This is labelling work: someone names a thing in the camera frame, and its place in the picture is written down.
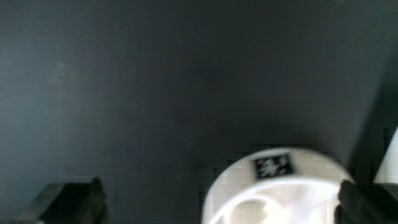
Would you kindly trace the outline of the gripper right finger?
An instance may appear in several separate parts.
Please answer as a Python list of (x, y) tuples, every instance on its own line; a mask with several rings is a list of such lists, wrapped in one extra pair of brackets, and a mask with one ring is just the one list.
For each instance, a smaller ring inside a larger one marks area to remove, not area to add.
[(338, 201), (334, 224), (398, 224), (398, 184), (345, 180)]

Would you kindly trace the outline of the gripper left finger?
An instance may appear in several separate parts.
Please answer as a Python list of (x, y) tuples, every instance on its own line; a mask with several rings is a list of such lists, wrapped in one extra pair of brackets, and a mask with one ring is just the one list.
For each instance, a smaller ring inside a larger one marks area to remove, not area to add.
[(48, 184), (14, 224), (107, 224), (101, 179)]

